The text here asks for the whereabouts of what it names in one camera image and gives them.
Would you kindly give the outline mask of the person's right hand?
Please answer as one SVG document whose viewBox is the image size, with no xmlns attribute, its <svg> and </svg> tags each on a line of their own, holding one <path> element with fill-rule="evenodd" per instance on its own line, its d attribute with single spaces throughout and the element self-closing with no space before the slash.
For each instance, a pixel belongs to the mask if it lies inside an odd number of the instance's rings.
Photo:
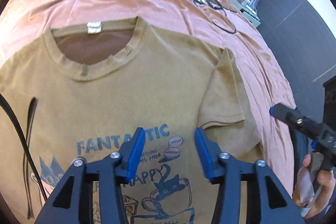
<svg viewBox="0 0 336 224">
<path fill-rule="evenodd" d="M 300 208 L 303 219 L 310 219 L 321 213 L 327 207 L 335 188 L 333 172 L 318 169 L 321 161 L 321 153 L 307 154 L 297 174 L 292 199 Z"/>
</svg>

